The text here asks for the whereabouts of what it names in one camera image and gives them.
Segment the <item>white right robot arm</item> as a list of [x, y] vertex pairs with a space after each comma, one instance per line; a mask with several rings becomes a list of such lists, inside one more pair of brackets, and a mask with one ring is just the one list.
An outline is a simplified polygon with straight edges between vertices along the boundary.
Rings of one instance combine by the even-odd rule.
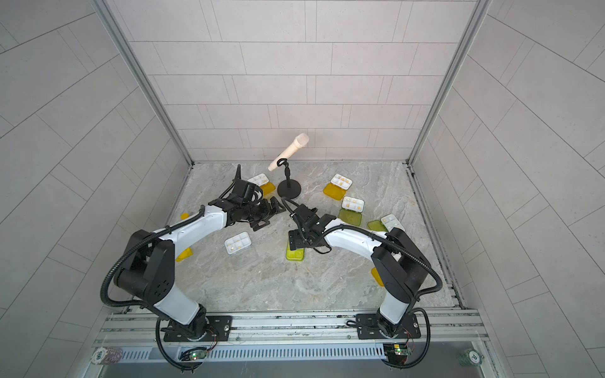
[[290, 247], [319, 250], [325, 254], [341, 248], [362, 256], [374, 264], [387, 294], [377, 311], [376, 329], [393, 338], [403, 330], [402, 321], [413, 305], [427, 294], [438, 292], [443, 280], [429, 260], [401, 228], [389, 232], [372, 232], [349, 225], [340, 218], [325, 214], [318, 217], [316, 209], [283, 200], [296, 229], [288, 233]]

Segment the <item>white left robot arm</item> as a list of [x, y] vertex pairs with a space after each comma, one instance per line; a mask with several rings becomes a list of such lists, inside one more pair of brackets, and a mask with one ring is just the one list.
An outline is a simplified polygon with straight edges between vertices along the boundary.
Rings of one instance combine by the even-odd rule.
[[100, 299], [110, 307], [141, 306], [167, 319], [169, 332], [200, 340], [208, 328], [206, 309], [176, 286], [176, 258], [216, 231], [236, 223], [247, 223], [258, 231], [284, 211], [276, 198], [264, 198], [258, 185], [234, 179], [219, 198], [201, 206], [197, 214], [155, 232], [133, 233], [123, 255], [104, 278]]

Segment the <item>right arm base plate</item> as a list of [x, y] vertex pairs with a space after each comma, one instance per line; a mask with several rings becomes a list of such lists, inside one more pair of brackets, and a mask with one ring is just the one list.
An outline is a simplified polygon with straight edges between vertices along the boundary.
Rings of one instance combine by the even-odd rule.
[[347, 322], [353, 327], [360, 340], [419, 339], [422, 332], [415, 314], [405, 314], [399, 323], [391, 323], [377, 313], [358, 313], [353, 321]]

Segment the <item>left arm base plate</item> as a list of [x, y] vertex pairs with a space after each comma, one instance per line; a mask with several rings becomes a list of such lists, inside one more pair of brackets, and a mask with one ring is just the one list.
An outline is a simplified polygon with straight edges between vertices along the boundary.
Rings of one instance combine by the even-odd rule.
[[233, 318], [231, 316], [205, 316], [196, 318], [189, 325], [169, 321], [160, 327], [165, 342], [223, 342], [227, 341]]

